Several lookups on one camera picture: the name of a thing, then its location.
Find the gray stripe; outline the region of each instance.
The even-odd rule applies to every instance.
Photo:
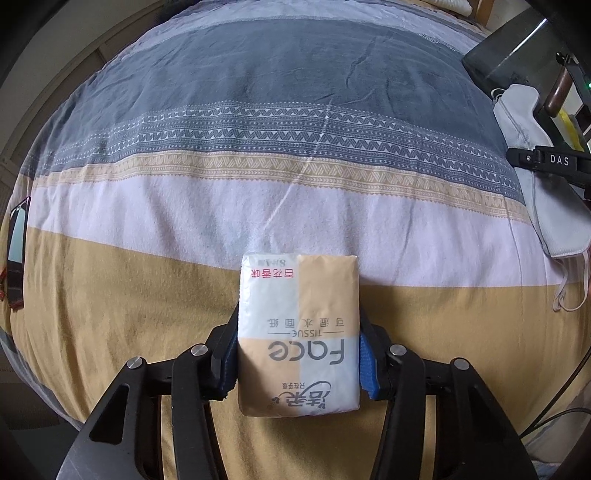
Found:
[[[23,358],[21,353],[18,351],[12,336],[7,334],[4,330],[0,329],[0,345],[4,349],[8,361],[12,368],[17,373],[19,378],[29,385],[41,399],[51,407],[60,417],[67,420],[77,430],[82,428],[83,423],[70,417],[63,409],[53,392],[43,385],[35,374],[32,372],[27,361]]]
[[[261,114],[218,119],[182,114],[212,104],[252,106]],[[314,116],[292,117],[290,126],[289,118],[275,113],[277,106],[289,104],[312,108]],[[330,115],[322,113],[339,111],[360,120],[347,126],[331,123]],[[372,129],[363,124],[365,117],[377,126],[383,121],[403,125],[404,132]],[[275,121],[283,123],[274,128]],[[470,145],[469,155],[477,150],[486,154],[447,153],[447,147],[442,150],[432,140],[436,136]],[[506,145],[492,103],[470,80],[461,55],[407,31],[334,20],[220,25],[109,64],[52,116],[23,173],[33,176],[175,148],[272,149],[314,156],[326,139],[324,156],[329,158],[420,171],[424,163],[406,154],[416,148],[439,165],[425,173],[455,183],[472,184],[473,173],[487,182],[487,172],[500,173],[509,179],[501,181],[508,190],[498,190],[497,181],[473,185],[521,200],[515,174],[504,160]],[[397,159],[380,160],[389,154]]]

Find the white wall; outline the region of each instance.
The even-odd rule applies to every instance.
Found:
[[[33,101],[90,43],[157,0],[69,0],[26,46],[0,87],[0,152]]]
[[[529,7],[529,3],[525,0],[495,0],[486,27],[490,31],[495,31]]]

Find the tissue label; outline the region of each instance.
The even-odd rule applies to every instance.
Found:
[[[357,257],[245,255],[238,352],[244,415],[359,408]]]

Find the bed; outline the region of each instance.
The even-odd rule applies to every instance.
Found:
[[[12,366],[80,428],[127,359],[176,357],[227,321],[244,253],[357,255],[370,319],[424,358],[467,358],[522,431],[589,346],[589,309],[551,308],[562,272],[460,62],[484,35],[378,0],[204,1],[146,33],[20,171],[0,232],[6,248],[30,196],[24,308],[0,320]],[[385,406],[256,419],[232,392],[212,408],[230,478],[361,479]],[[432,404],[427,421],[423,478]],[[173,478],[170,403],[163,449]]]

